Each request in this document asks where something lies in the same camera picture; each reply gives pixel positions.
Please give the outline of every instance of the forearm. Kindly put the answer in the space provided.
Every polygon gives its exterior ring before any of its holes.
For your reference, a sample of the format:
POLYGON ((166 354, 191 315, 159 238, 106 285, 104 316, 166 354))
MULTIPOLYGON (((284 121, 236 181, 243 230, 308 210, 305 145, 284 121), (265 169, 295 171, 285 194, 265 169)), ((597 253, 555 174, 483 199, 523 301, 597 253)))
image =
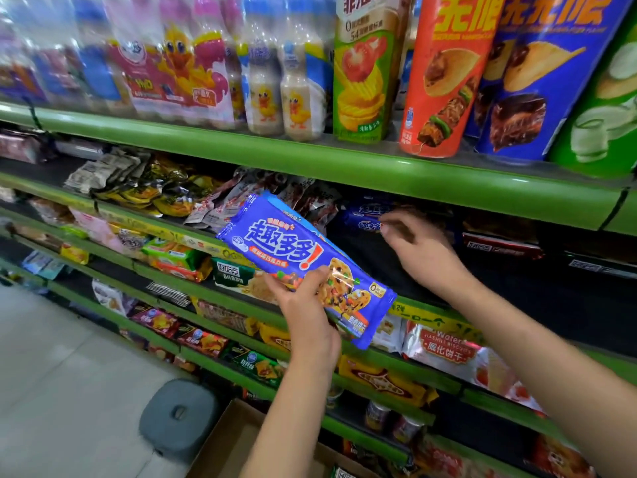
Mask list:
POLYGON ((632 476, 637 470, 637 388, 473 276, 455 284, 445 298, 482 330, 489 345, 600 474, 632 476))
POLYGON ((290 363, 243 466, 242 478, 308 475, 332 379, 330 372, 308 372, 311 368, 294 360, 290 363))

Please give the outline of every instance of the cardboard box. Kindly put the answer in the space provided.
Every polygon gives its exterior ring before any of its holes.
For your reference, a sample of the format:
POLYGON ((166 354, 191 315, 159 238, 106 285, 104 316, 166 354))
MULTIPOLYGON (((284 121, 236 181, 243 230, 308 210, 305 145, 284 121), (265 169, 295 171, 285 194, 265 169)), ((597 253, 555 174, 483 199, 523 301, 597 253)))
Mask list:
MULTIPOLYGON (((248 459, 265 414, 235 399, 226 408, 217 425, 199 451, 186 478, 236 478, 248 459)), ((342 454, 317 443, 310 478, 329 478, 339 465, 356 478, 378 478, 367 468, 342 454)))

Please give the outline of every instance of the gray plastic stool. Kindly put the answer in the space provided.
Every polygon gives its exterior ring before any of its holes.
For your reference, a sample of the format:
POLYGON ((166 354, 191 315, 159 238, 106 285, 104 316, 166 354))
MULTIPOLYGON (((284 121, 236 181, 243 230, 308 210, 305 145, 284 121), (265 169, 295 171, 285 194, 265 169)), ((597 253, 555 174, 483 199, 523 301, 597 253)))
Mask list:
POLYGON ((213 393, 186 379, 165 383, 141 413, 139 433, 162 456, 191 463, 219 415, 213 393))

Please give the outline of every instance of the kebab image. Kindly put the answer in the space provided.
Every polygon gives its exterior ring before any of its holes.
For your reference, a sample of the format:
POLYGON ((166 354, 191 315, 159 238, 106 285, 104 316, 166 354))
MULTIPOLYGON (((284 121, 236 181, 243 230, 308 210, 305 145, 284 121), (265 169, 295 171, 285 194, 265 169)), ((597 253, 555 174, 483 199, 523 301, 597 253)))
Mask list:
POLYGON ((429 117, 418 133, 418 141, 435 148, 448 139, 463 114, 469 109, 477 88, 478 78, 473 76, 468 79, 454 98, 438 113, 429 117))

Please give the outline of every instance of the hand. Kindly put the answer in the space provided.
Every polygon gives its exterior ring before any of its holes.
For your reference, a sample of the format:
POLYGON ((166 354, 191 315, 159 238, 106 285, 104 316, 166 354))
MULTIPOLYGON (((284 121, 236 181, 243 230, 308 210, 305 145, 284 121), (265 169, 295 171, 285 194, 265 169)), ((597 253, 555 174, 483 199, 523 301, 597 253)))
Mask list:
POLYGON ((329 267, 323 265, 307 272, 296 292, 288 290, 272 275, 264 275, 270 291, 275 295, 287 322, 292 342, 292 361, 302 365, 334 372, 341 355, 341 337, 327 320, 317 291, 327 280, 329 267))
POLYGON ((444 300, 473 275, 462 264, 444 233, 414 210, 397 209, 380 217, 380 233, 402 267, 423 287, 444 300))

